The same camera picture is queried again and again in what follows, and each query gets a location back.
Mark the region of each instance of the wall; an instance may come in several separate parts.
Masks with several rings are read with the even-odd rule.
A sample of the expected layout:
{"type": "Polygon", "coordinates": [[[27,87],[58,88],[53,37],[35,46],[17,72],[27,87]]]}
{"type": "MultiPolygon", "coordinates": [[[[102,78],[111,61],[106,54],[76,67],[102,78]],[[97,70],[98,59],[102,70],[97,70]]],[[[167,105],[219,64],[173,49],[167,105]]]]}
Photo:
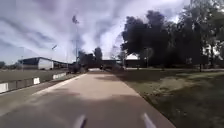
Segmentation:
{"type": "Polygon", "coordinates": [[[33,86],[36,84],[44,83],[46,81],[51,81],[54,79],[61,78],[66,75],[67,75],[66,73],[60,73],[60,74],[56,74],[56,75],[46,75],[46,76],[41,76],[41,77],[36,77],[36,78],[15,80],[15,81],[0,83],[0,93],[30,87],[30,86],[33,86]]]}

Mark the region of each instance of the green tree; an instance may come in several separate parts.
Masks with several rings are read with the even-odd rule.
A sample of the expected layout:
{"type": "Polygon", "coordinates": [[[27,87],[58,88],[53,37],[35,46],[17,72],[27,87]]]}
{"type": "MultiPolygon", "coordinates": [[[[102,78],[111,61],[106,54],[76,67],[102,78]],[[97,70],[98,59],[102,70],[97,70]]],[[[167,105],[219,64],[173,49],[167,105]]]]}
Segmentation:
{"type": "Polygon", "coordinates": [[[4,61],[0,61],[0,69],[5,67],[5,62],[4,61]]]}

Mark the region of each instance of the green grass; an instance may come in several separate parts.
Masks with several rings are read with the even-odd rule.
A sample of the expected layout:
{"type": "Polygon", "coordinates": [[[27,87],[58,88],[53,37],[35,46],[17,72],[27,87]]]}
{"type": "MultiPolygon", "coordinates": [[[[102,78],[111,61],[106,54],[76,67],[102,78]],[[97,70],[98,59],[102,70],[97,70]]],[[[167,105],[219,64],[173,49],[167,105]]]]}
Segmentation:
{"type": "Polygon", "coordinates": [[[129,70],[118,76],[177,128],[224,127],[224,72],[129,70]]]}

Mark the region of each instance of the paved path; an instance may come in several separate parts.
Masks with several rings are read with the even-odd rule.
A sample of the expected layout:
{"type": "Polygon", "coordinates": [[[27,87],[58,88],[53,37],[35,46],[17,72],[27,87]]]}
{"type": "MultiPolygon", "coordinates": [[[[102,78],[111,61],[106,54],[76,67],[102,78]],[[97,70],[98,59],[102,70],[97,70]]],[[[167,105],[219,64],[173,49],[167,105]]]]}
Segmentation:
{"type": "Polygon", "coordinates": [[[83,114],[88,119],[85,128],[145,128],[144,112],[157,128],[173,128],[125,83],[95,71],[30,96],[0,117],[0,128],[72,128],[83,114]]]}

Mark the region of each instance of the building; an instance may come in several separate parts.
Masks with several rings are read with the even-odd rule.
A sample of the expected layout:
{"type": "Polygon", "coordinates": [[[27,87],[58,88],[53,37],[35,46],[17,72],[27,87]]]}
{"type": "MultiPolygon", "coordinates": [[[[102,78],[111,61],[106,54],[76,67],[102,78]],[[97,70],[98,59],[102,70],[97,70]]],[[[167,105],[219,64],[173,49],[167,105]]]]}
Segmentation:
{"type": "Polygon", "coordinates": [[[55,60],[51,60],[44,57],[27,58],[18,61],[19,65],[23,69],[40,69],[40,70],[51,70],[51,69],[62,69],[67,68],[68,63],[63,63],[55,60]]]}

